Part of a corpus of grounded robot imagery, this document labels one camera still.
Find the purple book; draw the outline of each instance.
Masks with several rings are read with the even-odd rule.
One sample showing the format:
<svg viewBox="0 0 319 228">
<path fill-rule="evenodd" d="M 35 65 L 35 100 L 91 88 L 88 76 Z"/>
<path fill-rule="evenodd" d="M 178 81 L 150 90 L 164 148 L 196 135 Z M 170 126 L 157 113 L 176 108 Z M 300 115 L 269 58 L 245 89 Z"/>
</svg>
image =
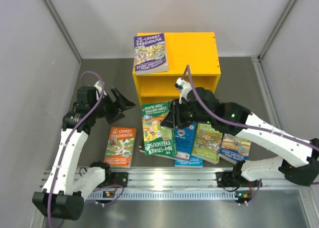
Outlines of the purple book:
<svg viewBox="0 0 319 228">
<path fill-rule="evenodd" d="M 134 67 L 137 75 L 167 72 L 164 33 L 134 37 Z"/>
</svg>

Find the blue book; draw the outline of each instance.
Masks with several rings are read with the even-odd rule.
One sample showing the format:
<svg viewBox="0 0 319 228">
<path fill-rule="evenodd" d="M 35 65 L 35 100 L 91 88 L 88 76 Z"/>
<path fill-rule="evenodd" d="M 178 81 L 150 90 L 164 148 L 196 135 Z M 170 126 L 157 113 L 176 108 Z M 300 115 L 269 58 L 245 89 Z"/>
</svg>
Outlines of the blue book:
<svg viewBox="0 0 319 228">
<path fill-rule="evenodd" d="M 225 134 L 218 155 L 228 162 L 236 164 L 238 161 L 248 160 L 251 141 Z"/>
<path fill-rule="evenodd" d="M 196 123 L 184 129 L 175 129 L 175 143 L 177 154 L 175 158 L 189 161 L 196 133 Z"/>
<path fill-rule="evenodd" d="M 203 167 L 203 159 L 190 156 L 189 161 L 176 161 L 175 160 L 175 166 L 176 167 L 200 168 L 200 167 Z"/>
</svg>

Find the gray floor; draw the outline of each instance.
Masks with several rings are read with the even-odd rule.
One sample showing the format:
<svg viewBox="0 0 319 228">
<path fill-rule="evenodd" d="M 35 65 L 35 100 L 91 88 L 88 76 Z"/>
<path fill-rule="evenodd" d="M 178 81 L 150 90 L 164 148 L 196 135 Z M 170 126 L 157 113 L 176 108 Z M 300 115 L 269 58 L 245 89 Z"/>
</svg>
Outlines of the gray floor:
<svg viewBox="0 0 319 228">
<path fill-rule="evenodd" d="M 63 228 L 310 228 L 302 207 L 298 191 L 261 191 L 248 207 L 227 201 L 86 204 L 81 218 Z"/>
<path fill-rule="evenodd" d="M 260 118 L 268 121 L 266 108 L 258 84 L 257 76 L 249 57 L 221 57 L 221 78 L 216 89 L 216 97 L 222 101 L 237 102 L 256 113 Z M 125 118 L 112 124 L 112 126 L 137 128 L 137 140 L 132 159 L 133 167 L 172 167 L 174 161 L 157 156 L 146 156 L 138 150 L 143 134 L 141 108 L 132 77 L 133 59 L 86 59 L 83 60 L 74 91 L 81 85 L 80 76 L 84 71 L 98 72 L 106 83 L 109 94 L 110 88 L 116 86 L 129 100 L 137 104 L 136 108 L 126 111 Z M 88 75 L 86 84 L 94 84 L 96 78 Z M 111 126 L 104 119 L 99 119 L 91 131 L 88 141 L 83 147 L 79 166 L 87 166 L 92 162 L 103 160 L 106 144 Z M 273 153 L 256 144 L 252 144 L 250 160 L 266 159 L 275 156 Z M 204 162 L 205 167 L 229 167 L 231 163 L 221 159 L 214 165 Z"/>
</svg>

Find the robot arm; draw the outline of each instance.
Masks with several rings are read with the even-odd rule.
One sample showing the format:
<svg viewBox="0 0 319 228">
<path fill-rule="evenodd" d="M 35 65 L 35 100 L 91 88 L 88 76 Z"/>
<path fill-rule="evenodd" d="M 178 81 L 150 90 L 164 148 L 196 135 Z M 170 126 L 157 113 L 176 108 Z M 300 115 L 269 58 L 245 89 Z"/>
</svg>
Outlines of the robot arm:
<svg viewBox="0 0 319 228">
<path fill-rule="evenodd" d="M 133 108 L 135 106 L 133 102 L 127 100 L 115 87 L 111 88 L 116 98 L 115 102 L 104 92 L 100 104 L 77 128 L 69 142 L 66 142 L 73 128 L 97 103 L 101 91 L 100 82 L 97 82 L 94 86 L 80 87 L 77 90 L 77 101 L 73 104 L 72 111 L 63 117 L 61 141 L 50 176 L 42 191 L 35 192 L 32 198 L 32 202 L 44 216 L 47 216 L 48 196 L 53 184 L 53 174 L 55 174 L 57 168 L 59 168 L 58 175 L 51 203 L 51 216 L 54 218 L 79 219 L 83 211 L 84 202 L 93 190 L 97 186 L 110 185 L 112 172 L 109 164 L 102 162 L 91 164 L 85 175 L 76 183 L 73 183 L 76 167 L 82 148 L 90 135 L 91 128 L 94 126 L 96 119 L 105 117 L 108 123 L 112 123 L 124 117 L 122 112 Z M 65 153 L 61 157 L 63 147 L 66 143 Z"/>
<path fill-rule="evenodd" d="M 179 78 L 175 87 L 180 92 L 180 98 L 171 102 L 170 112 L 162 121 L 162 126 L 182 129 L 188 127 L 190 123 L 210 123 L 219 132 L 248 139 L 279 155 L 261 161 L 237 162 L 232 172 L 233 179 L 245 183 L 262 178 L 286 178 L 295 184 L 309 186 L 317 177 L 319 154 L 311 147 L 288 139 L 287 137 L 295 138 L 266 123 L 247 108 L 231 102 L 220 103 L 211 91 L 197 87 L 196 92 L 203 103 L 218 117 L 232 123 L 244 124 L 246 127 L 265 128 L 272 132 L 242 128 L 220 122 L 204 110 L 196 99 L 189 82 Z M 302 141 L 319 147 L 318 139 Z"/>
</svg>

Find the yellow box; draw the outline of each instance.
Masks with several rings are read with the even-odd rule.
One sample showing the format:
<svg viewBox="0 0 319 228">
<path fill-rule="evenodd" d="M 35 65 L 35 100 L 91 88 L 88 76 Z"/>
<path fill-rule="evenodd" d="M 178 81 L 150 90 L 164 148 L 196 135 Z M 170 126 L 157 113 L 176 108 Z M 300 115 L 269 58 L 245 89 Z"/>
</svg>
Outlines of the yellow box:
<svg viewBox="0 0 319 228">
<path fill-rule="evenodd" d="M 158 34 L 138 33 L 138 36 Z M 136 75 L 133 78 L 140 104 L 171 101 L 179 97 L 176 80 L 189 64 L 196 87 L 215 92 L 220 67 L 215 34 L 213 32 L 165 32 L 168 72 Z"/>
</svg>

